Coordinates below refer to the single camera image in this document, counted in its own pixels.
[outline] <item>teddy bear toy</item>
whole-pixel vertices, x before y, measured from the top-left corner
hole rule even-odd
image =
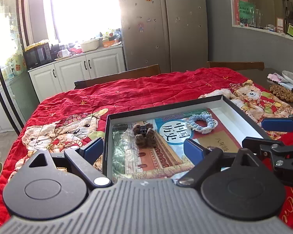
[[[133,134],[135,135],[135,142],[139,147],[156,146],[155,141],[155,132],[152,129],[153,125],[151,123],[147,123],[143,126],[136,124],[133,127]]]

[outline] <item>chair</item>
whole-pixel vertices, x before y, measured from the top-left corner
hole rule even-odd
[[[161,73],[158,64],[151,65],[144,68],[137,68],[128,71],[124,71],[117,74],[101,76],[94,79],[82,80],[75,82],[75,89],[84,89],[96,84],[102,84],[107,82],[113,82],[120,79],[137,79],[142,76],[150,77],[154,75],[159,75]]]
[[[208,68],[231,68],[232,70],[244,70],[244,69],[259,69],[264,70],[265,65],[263,62],[218,62],[208,61]]]

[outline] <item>refrigerator magnet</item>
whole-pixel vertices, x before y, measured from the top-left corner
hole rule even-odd
[[[139,32],[143,32],[143,29],[144,29],[143,23],[139,23],[138,27],[139,27]]]

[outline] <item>tile floor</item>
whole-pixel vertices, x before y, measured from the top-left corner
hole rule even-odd
[[[0,133],[0,162],[4,163],[12,144],[17,139],[17,134],[13,132]]]

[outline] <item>silver refrigerator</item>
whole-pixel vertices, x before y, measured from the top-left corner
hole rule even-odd
[[[205,67],[205,0],[119,0],[127,69],[159,64],[162,73]]]

